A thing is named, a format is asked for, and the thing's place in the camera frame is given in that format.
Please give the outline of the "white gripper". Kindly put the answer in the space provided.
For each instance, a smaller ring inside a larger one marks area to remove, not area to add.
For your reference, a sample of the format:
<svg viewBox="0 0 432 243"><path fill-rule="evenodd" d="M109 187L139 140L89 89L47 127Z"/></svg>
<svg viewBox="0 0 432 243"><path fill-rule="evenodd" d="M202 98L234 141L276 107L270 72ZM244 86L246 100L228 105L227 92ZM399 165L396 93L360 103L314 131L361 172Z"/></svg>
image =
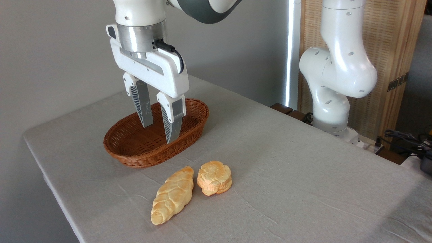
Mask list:
<svg viewBox="0 0 432 243"><path fill-rule="evenodd" d="M115 62L124 70L123 81L127 95L132 97L142 126L153 124L153 115L147 83L161 91L157 94L164 123L167 144L180 134L183 117L186 116L184 94L189 90L187 68L180 73L180 61L176 54L162 49L146 53L144 59L134 59L121 51L120 43L110 38Z"/></svg>

